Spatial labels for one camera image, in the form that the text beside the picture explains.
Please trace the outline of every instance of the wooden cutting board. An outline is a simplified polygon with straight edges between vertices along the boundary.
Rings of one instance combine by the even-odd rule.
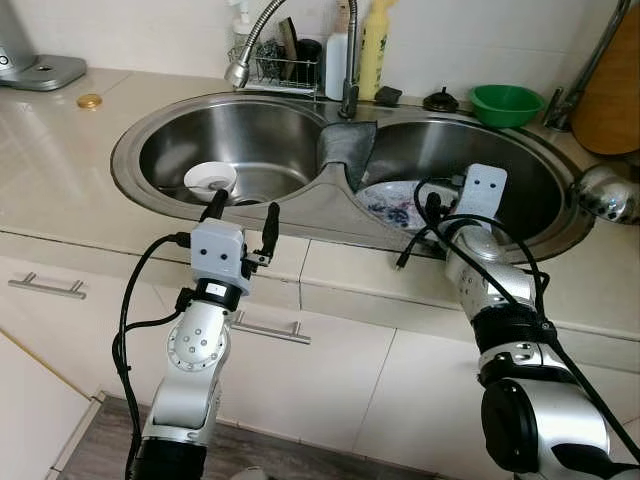
[[[640,148],[640,5],[620,24],[571,126],[578,142],[594,153],[618,155]]]

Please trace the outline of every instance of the sink basin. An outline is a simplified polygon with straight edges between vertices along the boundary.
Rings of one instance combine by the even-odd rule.
[[[184,174],[201,162],[228,162],[238,173],[224,218],[261,229],[268,203],[281,207],[280,231],[339,243],[402,251],[411,234],[386,225],[356,199],[341,163],[321,169],[322,129],[343,121],[338,102],[225,93],[169,105],[133,125],[116,144],[111,172],[136,203],[198,220],[203,204]],[[363,104],[356,121],[377,121],[378,136],[362,187],[424,176],[463,174],[475,162],[504,168],[508,183],[498,217],[537,258],[557,255],[593,225],[569,187],[580,173],[560,151],[524,130],[492,130],[475,119],[413,107]],[[523,255],[506,245],[509,259]],[[438,257],[425,246],[420,253]]]
[[[227,162],[238,174],[229,205],[270,202],[318,175],[316,142],[325,123],[312,111],[274,98],[190,99],[127,131],[114,149],[112,173],[134,200],[176,215],[175,202],[203,205],[183,184],[187,171],[203,162]]]
[[[588,231],[591,219],[572,204],[568,189],[578,170],[568,158],[524,131],[494,130],[457,117],[381,124],[361,187],[450,178],[482,163],[507,171],[497,218],[526,240],[538,258],[582,238],[580,232]],[[502,243],[510,243],[502,232],[494,234]]]

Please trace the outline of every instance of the green bowl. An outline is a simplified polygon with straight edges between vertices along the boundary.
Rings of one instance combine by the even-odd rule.
[[[536,92],[513,85],[481,85],[470,96],[478,120],[494,128],[522,127],[544,108]]]

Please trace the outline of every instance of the white tile wall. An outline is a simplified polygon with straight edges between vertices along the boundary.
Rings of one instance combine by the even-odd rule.
[[[255,0],[254,12],[268,0]],[[371,0],[361,0],[361,18]],[[225,0],[14,0],[37,49],[96,67],[221,77],[232,10]],[[449,85],[516,83],[548,95],[575,77],[616,0],[401,0],[391,10],[386,84],[421,96]],[[323,39],[334,0],[293,0],[299,36]]]

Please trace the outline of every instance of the wooden floor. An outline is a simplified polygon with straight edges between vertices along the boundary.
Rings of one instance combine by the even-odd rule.
[[[147,409],[141,410],[146,416]],[[131,425],[126,403],[107,397],[73,453],[61,480],[121,480]],[[424,480],[432,476],[224,425],[205,465],[206,480],[228,480],[258,465],[277,480]]]

